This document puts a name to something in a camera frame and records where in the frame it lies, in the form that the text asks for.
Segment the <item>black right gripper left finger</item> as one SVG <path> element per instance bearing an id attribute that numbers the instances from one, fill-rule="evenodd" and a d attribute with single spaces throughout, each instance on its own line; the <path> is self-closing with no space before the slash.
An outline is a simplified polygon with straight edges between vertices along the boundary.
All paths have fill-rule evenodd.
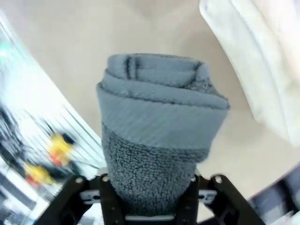
<path id="1" fill-rule="evenodd" d="M 119 199 L 107 174 L 91 180 L 72 176 L 35 221 L 36 225 L 76 225 L 92 205 L 101 204 L 105 225 L 125 225 Z"/>

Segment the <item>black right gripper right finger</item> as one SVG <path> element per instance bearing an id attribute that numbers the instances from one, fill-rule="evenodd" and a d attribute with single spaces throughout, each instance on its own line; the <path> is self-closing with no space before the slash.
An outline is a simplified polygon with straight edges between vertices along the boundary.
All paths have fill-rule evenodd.
<path id="1" fill-rule="evenodd" d="M 175 214 L 176 225 L 195 225 L 199 204 L 209 209 L 219 225 L 263 225 L 248 201 L 223 174 L 209 180 L 195 175 L 181 196 Z"/>

